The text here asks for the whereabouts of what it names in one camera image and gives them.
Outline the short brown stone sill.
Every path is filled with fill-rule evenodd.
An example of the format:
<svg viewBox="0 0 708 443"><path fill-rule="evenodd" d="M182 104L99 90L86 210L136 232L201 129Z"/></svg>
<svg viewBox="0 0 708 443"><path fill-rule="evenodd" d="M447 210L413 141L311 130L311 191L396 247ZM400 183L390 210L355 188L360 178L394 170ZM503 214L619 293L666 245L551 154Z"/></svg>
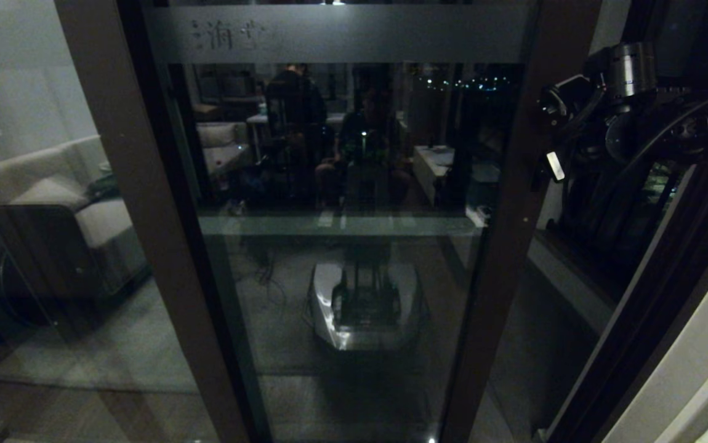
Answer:
<svg viewBox="0 0 708 443"><path fill-rule="evenodd" d="M624 294L615 277L557 231L534 230L528 259L563 295L587 295L615 309Z"/></svg>

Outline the grey rug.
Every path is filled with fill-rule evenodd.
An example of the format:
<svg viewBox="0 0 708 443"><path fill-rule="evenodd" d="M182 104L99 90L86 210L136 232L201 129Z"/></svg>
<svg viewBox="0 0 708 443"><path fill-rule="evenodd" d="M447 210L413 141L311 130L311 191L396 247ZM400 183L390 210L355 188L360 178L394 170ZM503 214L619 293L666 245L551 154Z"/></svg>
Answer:
<svg viewBox="0 0 708 443"><path fill-rule="evenodd" d="M153 279L79 338L38 330L0 362L0 382L71 389L196 394Z"/></svg>

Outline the fixed glass panel brown frame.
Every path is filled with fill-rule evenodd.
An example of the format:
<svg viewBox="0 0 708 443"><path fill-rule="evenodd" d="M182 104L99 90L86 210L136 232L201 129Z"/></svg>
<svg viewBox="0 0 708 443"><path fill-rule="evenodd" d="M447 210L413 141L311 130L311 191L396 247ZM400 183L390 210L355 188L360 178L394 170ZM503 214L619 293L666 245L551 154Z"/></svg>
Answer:
<svg viewBox="0 0 708 443"><path fill-rule="evenodd" d="M42 299L0 236L0 362L38 330L89 333L151 278L198 393L0 382L0 443L250 441L194 255L194 204L142 10L141 0L0 0L0 162L98 135L148 262L110 297Z"/></svg>

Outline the sliding glass door brown frame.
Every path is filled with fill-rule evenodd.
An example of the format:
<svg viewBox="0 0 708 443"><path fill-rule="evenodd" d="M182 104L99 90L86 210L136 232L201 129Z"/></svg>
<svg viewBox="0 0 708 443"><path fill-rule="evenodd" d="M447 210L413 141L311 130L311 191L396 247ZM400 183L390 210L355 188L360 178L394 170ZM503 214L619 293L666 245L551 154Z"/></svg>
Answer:
<svg viewBox="0 0 708 443"><path fill-rule="evenodd" d="M252 443L464 443L529 250L542 87L603 0L155 0L195 104L260 92L196 230Z"/></svg>

